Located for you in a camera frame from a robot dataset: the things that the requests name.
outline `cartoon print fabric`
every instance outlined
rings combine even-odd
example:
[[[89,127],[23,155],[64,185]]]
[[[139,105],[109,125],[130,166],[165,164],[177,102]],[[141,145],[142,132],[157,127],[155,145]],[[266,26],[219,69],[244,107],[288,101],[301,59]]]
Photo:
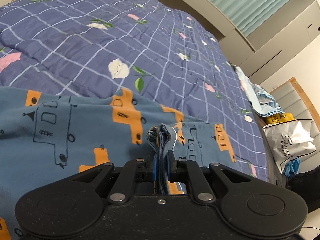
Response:
[[[5,226],[11,240],[21,235],[14,207],[26,192],[104,162],[147,159],[148,130],[180,121],[199,120],[125,88],[97,99],[0,87],[0,239],[10,239]]]

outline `blue blanket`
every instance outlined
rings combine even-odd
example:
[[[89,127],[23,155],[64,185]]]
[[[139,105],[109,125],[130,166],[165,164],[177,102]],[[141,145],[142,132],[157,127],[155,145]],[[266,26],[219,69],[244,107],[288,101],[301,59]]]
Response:
[[[239,79],[189,14],[157,0],[17,0],[0,8],[0,31],[1,85],[92,98],[127,87],[223,124],[239,170],[268,180]]]

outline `pink flower print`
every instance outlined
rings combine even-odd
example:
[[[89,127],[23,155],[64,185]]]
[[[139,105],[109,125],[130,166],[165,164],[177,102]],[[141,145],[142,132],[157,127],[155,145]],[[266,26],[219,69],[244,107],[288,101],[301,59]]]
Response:
[[[21,52],[15,52],[0,58],[0,73],[10,65],[10,63],[20,60]]]
[[[252,175],[257,177],[256,167],[253,164],[250,164],[250,166],[251,166]]]
[[[186,35],[184,35],[183,33],[179,33],[180,34],[180,36],[182,37],[182,38],[186,38],[187,36]]]
[[[244,91],[244,88],[246,87],[245,82],[240,80],[240,83],[241,83],[240,88],[241,88],[242,91]]]
[[[135,14],[128,13],[128,17],[130,17],[130,18],[132,18],[132,19],[134,19],[136,21],[139,20],[139,17],[136,16]]]
[[[205,89],[209,90],[210,92],[212,93],[215,92],[214,88],[211,85],[204,83],[204,86],[205,86]]]

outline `white plastic bag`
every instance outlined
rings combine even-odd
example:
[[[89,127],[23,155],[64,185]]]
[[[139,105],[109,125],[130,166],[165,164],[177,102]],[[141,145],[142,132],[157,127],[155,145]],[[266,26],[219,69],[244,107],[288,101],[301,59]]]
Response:
[[[316,150],[311,143],[311,119],[297,119],[263,127],[273,158],[282,173],[287,162]]]

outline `cable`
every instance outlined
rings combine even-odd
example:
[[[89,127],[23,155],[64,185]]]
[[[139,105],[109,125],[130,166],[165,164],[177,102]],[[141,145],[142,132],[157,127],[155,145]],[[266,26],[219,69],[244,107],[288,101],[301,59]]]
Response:
[[[302,228],[313,228],[313,227],[302,227]],[[314,228],[314,229],[318,229],[318,230],[320,230],[319,228]]]

